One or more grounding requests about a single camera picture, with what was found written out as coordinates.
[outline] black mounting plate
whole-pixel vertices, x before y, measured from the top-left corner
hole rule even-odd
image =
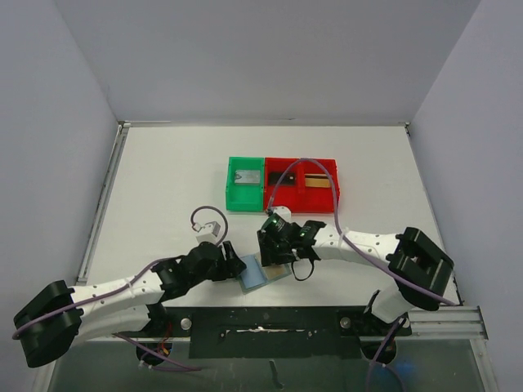
[[[167,307],[173,337],[190,336],[190,358],[306,358],[337,355],[361,357],[359,337],[384,337],[390,325],[370,323],[365,306],[301,307]],[[192,321],[189,331],[180,321]],[[343,328],[342,318],[351,326]],[[398,336],[408,336],[402,328]],[[148,336],[127,332],[130,337]]]

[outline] screw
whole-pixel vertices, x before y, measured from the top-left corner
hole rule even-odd
[[[180,327],[181,329],[183,329],[184,331],[189,331],[190,328],[192,327],[193,325],[193,322],[190,321],[190,318],[183,318],[181,321],[180,321]]]
[[[351,327],[351,319],[348,317],[342,317],[340,320],[340,326],[343,329],[349,329]]]

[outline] black bracket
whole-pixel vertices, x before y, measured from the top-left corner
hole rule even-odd
[[[454,262],[420,229],[408,227],[396,236],[400,242],[391,255],[389,270],[419,287],[442,296],[449,282]],[[412,305],[425,310],[438,310],[439,301],[430,298],[403,283],[398,283],[403,297]]]

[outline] wire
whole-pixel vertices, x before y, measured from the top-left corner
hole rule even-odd
[[[122,335],[121,333],[114,333],[113,335],[116,336],[116,337],[119,337],[120,339],[124,339],[125,341],[128,341],[129,343],[131,343],[132,345],[135,345],[136,347],[140,347],[147,354],[151,354],[151,355],[155,356],[156,358],[160,358],[160,359],[162,359],[165,362],[172,363],[173,365],[177,365],[180,368],[182,368],[182,369],[179,369],[179,370],[173,370],[174,372],[198,372],[198,371],[202,370],[201,367],[192,367],[192,366],[184,365],[183,363],[177,362],[174,359],[170,359],[170,358],[168,358],[166,356],[163,356],[163,355],[157,353],[156,351],[151,350],[151,349],[145,347],[144,345],[138,343],[137,341],[134,341],[130,337]]]
[[[370,391],[370,376],[371,376],[371,374],[373,372],[374,366],[376,365],[376,362],[377,362],[377,359],[378,359],[379,355],[389,345],[389,342],[391,341],[391,339],[393,339],[395,331],[400,328],[400,325],[405,324],[405,322],[407,321],[406,319],[404,319],[402,324],[400,324],[400,319],[401,319],[401,317],[397,318],[396,321],[392,324],[391,329],[385,335],[385,338],[383,339],[382,344],[379,346],[378,351],[376,351],[376,354],[374,354],[373,359],[370,361],[369,370],[367,371],[367,376],[365,377],[365,392],[369,392]],[[406,391],[405,384],[400,379],[399,375],[396,372],[393,372],[393,373],[400,380],[401,389],[403,391]]]
[[[296,273],[294,272],[294,263],[295,263],[295,261],[293,261],[291,263],[291,271],[293,272],[294,278],[298,282],[305,282],[308,278],[310,278],[312,276],[312,273],[314,272],[314,261],[311,261],[311,272],[309,272],[309,274],[306,276],[306,278],[299,278],[298,276],[296,276]]]
[[[88,298],[86,300],[75,302],[73,304],[64,306],[62,308],[59,308],[57,310],[53,310],[52,312],[46,313],[40,317],[35,318],[34,320],[29,321],[28,323],[22,325],[20,328],[18,328],[15,333],[12,335],[12,339],[18,340],[20,339],[20,335],[27,331],[29,328],[31,328],[34,324],[41,323],[42,321],[45,321],[47,319],[50,319],[51,317],[57,316],[58,314],[62,314],[68,310],[78,308],[80,306],[84,306],[87,304],[91,304],[92,302],[97,302],[100,300],[104,300],[105,298],[109,298],[110,296],[115,296],[116,294],[119,294],[120,292],[123,292],[130,288],[134,283],[136,283],[148,270],[150,270],[152,267],[154,267],[156,264],[158,264],[161,260],[156,260],[150,262],[148,265],[144,267],[142,271],[138,273],[133,279],[129,281],[128,284],[125,284],[121,286],[120,288],[117,288],[116,290],[113,290],[112,292],[107,292],[106,294],[102,294],[100,296],[96,296],[93,298]]]
[[[156,351],[159,351],[159,349],[162,349],[162,351],[166,354],[168,353],[168,350],[165,348],[165,341],[171,337],[171,332],[172,332],[172,323],[169,323],[168,324],[168,328],[167,328],[167,331],[165,332],[165,336],[163,337],[163,339],[158,343],[158,349]]]
[[[327,178],[329,179],[329,183],[330,183],[330,187],[331,187],[331,190],[333,191],[333,206],[334,206],[334,224],[336,226],[336,231],[342,236],[343,238],[343,241],[345,241],[345,243],[352,248],[352,250],[354,250],[354,252],[356,252],[358,255],[360,255],[361,257],[363,257],[366,261],[368,261],[371,265],[373,265],[374,267],[378,268],[379,270],[381,270],[382,272],[384,272],[385,274],[391,276],[395,281],[399,282],[399,283],[402,283],[404,284],[405,286],[407,287],[410,287],[412,288],[413,290],[416,290],[417,292],[420,292],[422,293],[423,295],[425,296],[429,296],[430,298],[436,300],[436,301],[439,301],[439,302],[442,302],[446,305],[451,305],[451,306],[456,306],[456,304],[454,304],[452,301],[449,301],[447,300],[446,298],[444,298],[443,296],[438,296],[437,294],[427,290],[426,288],[423,288],[423,287],[419,287],[418,285],[408,281],[407,279],[405,278],[402,278],[400,277],[399,275],[397,274],[394,274],[392,271],[390,271],[385,265],[383,265],[382,263],[380,262],[377,262],[376,260],[374,260],[371,256],[367,255],[365,252],[363,252],[361,249],[359,249],[349,238],[347,238],[345,236],[345,234],[343,233],[343,230],[342,230],[342,227],[340,226],[340,222],[339,222],[339,216],[338,216],[338,212],[337,212],[337,197],[336,197],[336,188],[334,186],[334,181],[333,181],[333,178],[331,177],[330,173],[327,171],[327,169],[325,168],[324,165],[322,165],[321,163],[319,163],[318,161],[316,161],[315,159],[311,159],[311,158],[299,158],[298,160],[294,161],[293,163],[291,163],[287,169],[282,173],[282,175],[279,177],[278,181],[276,182],[276,185],[275,185],[275,188],[273,189],[272,191],[272,195],[270,196],[269,198],[269,203],[267,205],[267,210],[270,211],[271,208],[272,208],[272,204],[273,202],[275,201],[275,196],[276,196],[276,191],[278,190],[279,186],[281,185],[282,181],[284,180],[285,176],[287,175],[287,173],[294,167],[296,166],[297,164],[299,164],[300,162],[311,162],[311,163],[314,163],[317,167],[319,167],[324,173],[325,175],[327,176]]]
[[[196,208],[192,214],[190,214],[190,223],[192,224],[194,231],[197,231],[194,228],[194,225],[196,225],[196,222],[194,222],[194,216],[196,215],[196,212],[201,211],[201,210],[213,210],[213,211],[217,212],[218,214],[220,214],[221,218],[223,219],[223,222],[225,223],[225,227],[223,228],[223,234],[221,235],[220,239],[216,242],[216,246],[219,246],[223,242],[223,240],[226,238],[226,235],[229,232],[229,221],[227,220],[226,215],[223,212],[221,212],[221,210],[219,208],[216,208],[214,206],[200,206],[200,207]]]

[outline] white wall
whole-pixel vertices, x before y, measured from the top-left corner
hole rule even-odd
[[[122,120],[411,120],[479,0],[56,0]]]
[[[523,385],[523,2],[483,0],[412,125],[458,283],[501,391]]]
[[[0,390],[30,390],[12,318],[78,267],[116,122],[51,0],[0,4]]]

